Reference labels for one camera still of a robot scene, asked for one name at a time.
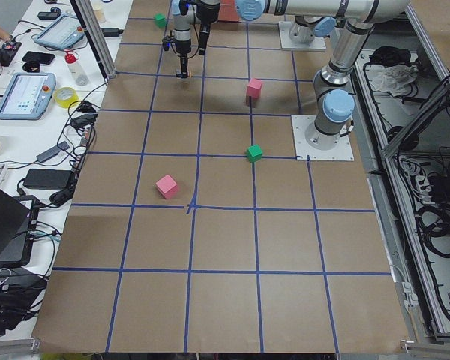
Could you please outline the green foam cube near arm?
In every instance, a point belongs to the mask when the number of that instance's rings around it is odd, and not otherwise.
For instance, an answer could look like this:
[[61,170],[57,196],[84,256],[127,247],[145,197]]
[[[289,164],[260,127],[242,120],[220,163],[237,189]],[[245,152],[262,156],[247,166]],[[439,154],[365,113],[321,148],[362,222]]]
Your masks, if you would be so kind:
[[246,155],[248,161],[253,164],[263,157],[263,150],[258,144],[251,145],[247,148]]

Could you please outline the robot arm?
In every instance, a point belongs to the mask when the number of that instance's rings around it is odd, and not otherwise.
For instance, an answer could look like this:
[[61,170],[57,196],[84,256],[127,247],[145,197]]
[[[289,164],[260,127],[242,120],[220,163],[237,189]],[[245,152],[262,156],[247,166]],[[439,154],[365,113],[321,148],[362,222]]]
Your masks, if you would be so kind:
[[[345,19],[345,27],[328,64],[321,70],[322,79],[342,86],[371,30],[406,10],[408,1],[236,1],[237,14],[246,21],[259,19],[262,14],[275,16],[332,17]],[[191,35],[195,23],[200,24],[198,53],[206,54],[212,23],[218,21],[219,1],[174,1],[172,3],[173,30],[162,40],[164,50],[173,49],[180,58],[179,78],[189,77],[188,54],[191,52]]]
[[314,77],[318,113],[305,137],[315,149],[333,149],[341,138],[342,128],[352,117],[356,103],[345,86],[373,27],[372,23],[348,19],[328,64]]

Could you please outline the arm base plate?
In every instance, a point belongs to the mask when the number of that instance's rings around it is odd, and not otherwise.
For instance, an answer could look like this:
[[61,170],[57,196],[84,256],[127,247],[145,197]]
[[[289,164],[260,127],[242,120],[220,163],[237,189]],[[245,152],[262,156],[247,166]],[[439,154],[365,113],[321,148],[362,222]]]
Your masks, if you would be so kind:
[[282,50],[320,53],[326,51],[324,37],[318,37],[314,32],[318,22],[300,25],[297,22],[280,21],[278,26]]
[[315,127],[315,115],[291,115],[295,158],[299,161],[354,161],[344,124],[339,134],[325,135]]

